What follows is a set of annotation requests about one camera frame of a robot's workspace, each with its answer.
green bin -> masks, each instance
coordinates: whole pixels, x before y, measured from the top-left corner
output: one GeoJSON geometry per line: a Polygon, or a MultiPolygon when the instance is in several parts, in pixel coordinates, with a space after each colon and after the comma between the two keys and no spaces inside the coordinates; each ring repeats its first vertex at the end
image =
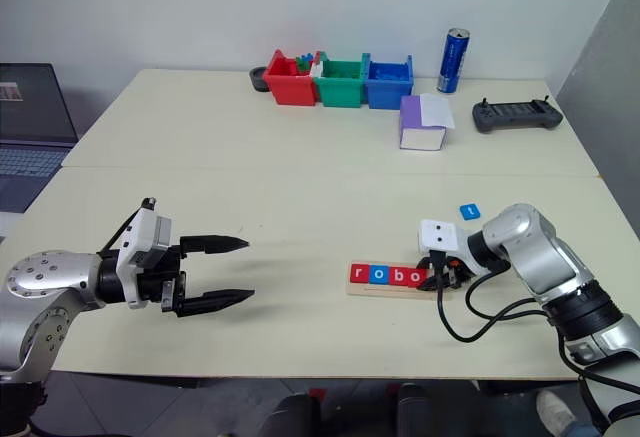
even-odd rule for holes
{"type": "Polygon", "coordinates": [[[364,102],[365,54],[359,62],[329,60],[319,52],[316,65],[322,62],[322,74],[314,77],[320,100],[325,107],[360,107],[364,102]]]}

black controller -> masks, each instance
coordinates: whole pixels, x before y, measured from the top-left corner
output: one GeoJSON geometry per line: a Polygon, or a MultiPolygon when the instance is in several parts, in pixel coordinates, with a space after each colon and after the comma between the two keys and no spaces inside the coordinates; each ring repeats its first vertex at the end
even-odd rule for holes
{"type": "Polygon", "coordinates": [[[495,128],[544,127],[553,129],[562,121],[562,114],[551,107],[547,99],[531,102],[490,104],[482,99],[473,106],[473,121],[479,132],[490,132],[495,128]]]}

black cable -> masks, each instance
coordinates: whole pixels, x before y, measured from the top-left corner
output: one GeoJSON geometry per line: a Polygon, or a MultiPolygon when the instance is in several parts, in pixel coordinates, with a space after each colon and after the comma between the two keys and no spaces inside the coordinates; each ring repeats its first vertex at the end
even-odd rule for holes
{"type": "Polygon", "coordinates": [[[137,213],[138,213],[138,209],[136,209],[136,211],[133,214],[131,214],[129,218],[127,218],[127,220],[123,222],[120,228],[116,230],[116,233],[113,234],[113,237],[111,237],[109,241],[106,244],[104,244],[104,247],[102,247],[99,253],[106,252],[109,249],[111,249],[111,246],[113,246],[113,244],[116,243],[116,240],[118,240],[118,237],[122,235],[122,232],[124,232],[124,229],[127,228],[127,225],[131,223],[131,221],[133,220],[133,218],[136,216],[137,213]]]}
{"type": "Polygon", "coordinates": [[[34,424],[33,420],[31,419],[29,419],[29,426],[31,427],[31,433],[39,437],[130,437],[128,435],[123,435],[123,434],[96,434],[96,435],[83,435],[83,436],[52,434],[51,432],[42,430],[40,427],[34,424]]]}
{"type": "Polygon", "coordinates": [[[453,328],[449,324],[449,321],[447,320],[446,315],[444,314],[444,306],[442,305],[442,295],[443,295],[443,292],[444,292],[444,283],[442,281],[442,272],[436,270],[435,271],[435,275],[436,275],[436,282],[437,282],[437,286],[438,286],[438,296],[437,296],[438,315],[440,316],[440,320],[442,321],[442,325],[444,325],[445,329],[447,329],[447,332],[449,332],[449,334],[451,334],[451,336],[454,339],[456,339],[456,340],[458,340],[460,342],[465,342],[465,343],[475,342],[480,337],[482,337],[491,327],[493,327],[495,324],[500,322],[500,319],[502,319],[506,314],[511,312],[513,309],[515,309],[516,307],[519,307],[521,305],[530,303],[529,299],[521,299],[521,300],[518,300],[516,302],[513,302],[513,303],[507,305],[504,309],[502,309],[500,312],[498,312],[496,315],[494,315],[489,320],[489,322],[487,322],[478,332],[476,332],[475,334],[473,334],[470,337],[463,337],[460,334],[458,334],[455,330],[453,330],[453,328]]]}
{"type": "Polygon", "coordinates": [[[571,370],[573,370],[576,374],[578,374],[583,379],[593,380],[595,382],[599,382],[604,385],[609,385],[611,387],[616,387],[618,389],[626,390],[627,392],[640,395],[640,387],[638,387],[637,385],[628,384],[627,382],[621,382],[616,379],[610,379],[609,377],[596,374],[595,372],[591,372],[590,370],[581,369],[576,364],[571,362],[571,360],[569,360],[569,357],[567,357],[567,354],[565,352],[564,336],[562,335],[562,333],[560,333],[558,329],[556,329],[556,332],[558,333],[558,352],[560,353],[560,358],[562,359],[562,362],[564,363],[564,365],[569,367],[571,370]]]}
{"type": "MultiPolygon", "coordinates": [[[[487,275],[480,277],[478,280],[476,280],[473,284],[471,284],[469,286],[469,288],[467,289],[467,292],[464,294],[464,302],[467,305],[467,309],[469,309],[473,314],[477,315],[478,317],[485,319],[485,320],[491,320],[495,317],[495,315],[489,315],[489,314],[485,314],[484,312],[479,311],[478,309],[476,309],[473,304],[471,303],[471,296],[473,295],[473,292],[480,287],[480,285],[484,284],[487,280],[494,278],[497,275],[500,275],[504,272],[506,272],[507,270],[509,270],[511,268],[511,265],[507,265],[505,266],[503,269],[500,269],[498,271],[494,271],[494,272],[490,272],[487,275]]],[[[535,303],[536,299],[534,299],[533,297],[529,297],[527,299],[522,299],[519,300],[518,302],[522,302],[522,304],[520,305],[525,305],[525,304],[531,304],[531,303],[535,303]]],[[[504,317],[501,317],[499,319],[499,321],[506,321],[506,320],[513,320],[513,319],[519,319],[520,317],[526,317],[528,315],[541,315],[542,317],[546,317],[547,314],[542,311],[542,310],[525,310],[523,312],[516,312],[515,314],[509,314],[509,315],[505,315],[504,317]]]]}

red letter block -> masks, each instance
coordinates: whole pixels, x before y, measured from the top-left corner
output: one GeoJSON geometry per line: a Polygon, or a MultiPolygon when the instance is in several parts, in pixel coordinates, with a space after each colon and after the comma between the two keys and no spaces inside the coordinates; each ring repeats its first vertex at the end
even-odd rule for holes
{"type": "Polygon", "coordinates": [[[408,267],[391,267],[389,271],[389,284],[390,285],[409,285],[409,273],[415,269],[408,267]]]}
{"type": "Polygon", "coordinates": [[[407,269],[409,271],[409,287],[418,287],[427,280],[427,269],[407,269]]]}
{"type": "Polygon", "coordinates": [[[355,284],[368,284],[369,264],[351,264],[349,280],[355,284]]]}

blue letter block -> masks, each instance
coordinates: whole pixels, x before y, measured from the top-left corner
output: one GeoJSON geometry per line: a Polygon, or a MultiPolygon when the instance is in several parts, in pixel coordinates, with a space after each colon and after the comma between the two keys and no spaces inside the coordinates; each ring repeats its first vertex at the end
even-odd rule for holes
{"type": "Polygon", "coordinates": [[[480,211],[476,204],[467,204],[460,206],[460,213],[464,220],[473,220],[480,218],[480,211]]]}
{"type": "Polygon", "coordinates": [[[389,266],[372,265],[369,267],[369,283],[370,284],[388,284],[389,283],[389,266]]]}

